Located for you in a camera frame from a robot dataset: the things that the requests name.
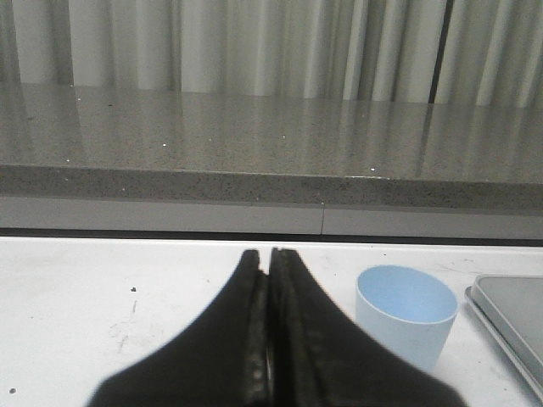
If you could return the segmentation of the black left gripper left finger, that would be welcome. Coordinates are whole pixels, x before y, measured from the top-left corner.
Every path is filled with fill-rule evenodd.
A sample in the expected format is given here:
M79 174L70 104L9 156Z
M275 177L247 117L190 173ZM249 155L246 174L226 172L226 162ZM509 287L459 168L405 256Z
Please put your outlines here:
M91 406L267 406L266 274L246 250L207 308L164 347L98 387Z

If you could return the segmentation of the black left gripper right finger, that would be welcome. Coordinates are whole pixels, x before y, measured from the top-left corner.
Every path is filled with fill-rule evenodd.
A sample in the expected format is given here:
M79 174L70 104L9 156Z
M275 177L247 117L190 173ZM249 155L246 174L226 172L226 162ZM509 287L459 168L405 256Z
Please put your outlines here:
M358 327L291 249L271 252L269 351L275 406L465 404Z

